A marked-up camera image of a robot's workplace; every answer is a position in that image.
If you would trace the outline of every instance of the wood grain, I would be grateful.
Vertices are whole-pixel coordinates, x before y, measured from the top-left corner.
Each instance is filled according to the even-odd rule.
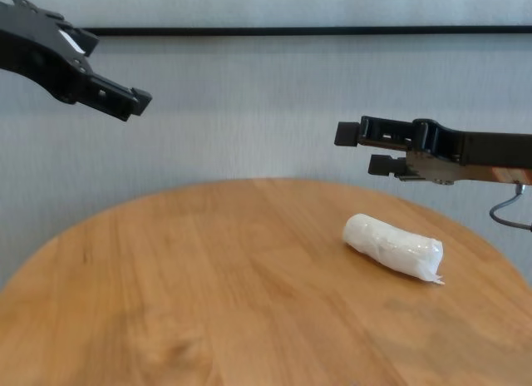
[[[341,239],[366,213],[444,242],[445,286]],[[314,181],[168,191],[79,224],[0,295],[9,386],[531,385],[532,294],[404,200]]]

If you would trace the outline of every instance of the white cylindrical object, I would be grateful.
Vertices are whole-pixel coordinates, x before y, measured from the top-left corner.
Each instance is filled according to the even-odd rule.
[[[436,273],[443,258],[439,240],[400,230],[365,214],[356,214],[347,221],[343,240],[395,271],[444,284]]]

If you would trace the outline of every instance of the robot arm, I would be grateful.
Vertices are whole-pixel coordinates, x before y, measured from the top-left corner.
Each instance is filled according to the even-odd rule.
[[[98,38],[55,12],[27,0],[0,2],[0,68],[25,76],[57,100],[80,102],[127,121],[139,116],[151,95],[95,74],[87,61]]]
[[[493,207],[490,216],[502,225],[525,230],[532,226],[499,218],[495,212],[517,201],[532,185],[532,135],[464,132],[433,120],[413,122],[364,116],[338,124],[335,145],[375,146],[404,151],[405,157],[372,155],[368,172],[393,174],[401,181],[453,185],[473,180],[515,184],[515,197]]]

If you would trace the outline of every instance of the gray wall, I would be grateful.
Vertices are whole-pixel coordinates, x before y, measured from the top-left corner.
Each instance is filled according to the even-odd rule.
[[[0,283],[43,242],[110,205],[254,176],[349,182],[414,200],[483,235],[532,280],[532,236],[487,215],[512,186],[371,177],[375,150],[333,145],[337,122],[364,114],[532,133],[531,51],[529,36],[104,39],[93,68],[155,97],[126,124],[3,72]],[[531,202],[508,216],[532,220]]]

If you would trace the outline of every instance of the white wall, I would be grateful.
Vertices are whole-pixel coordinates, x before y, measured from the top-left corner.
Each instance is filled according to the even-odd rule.
[[[367,174],[367,148],[333,145],[339,121],[430,117],[532,133],[530,36],[104,39],[95,71],[150,91],[122,123],[0,77],[0,281],[43,242],[124,200],[191,182],[296,176],[377,188],[479,232],[532,280],[532,235],[493,223],[512,186],[445,187]],[[531,221],[532,198],[508,216]]]
[[[532,0],[30,0],[84,27],[518,25]]]

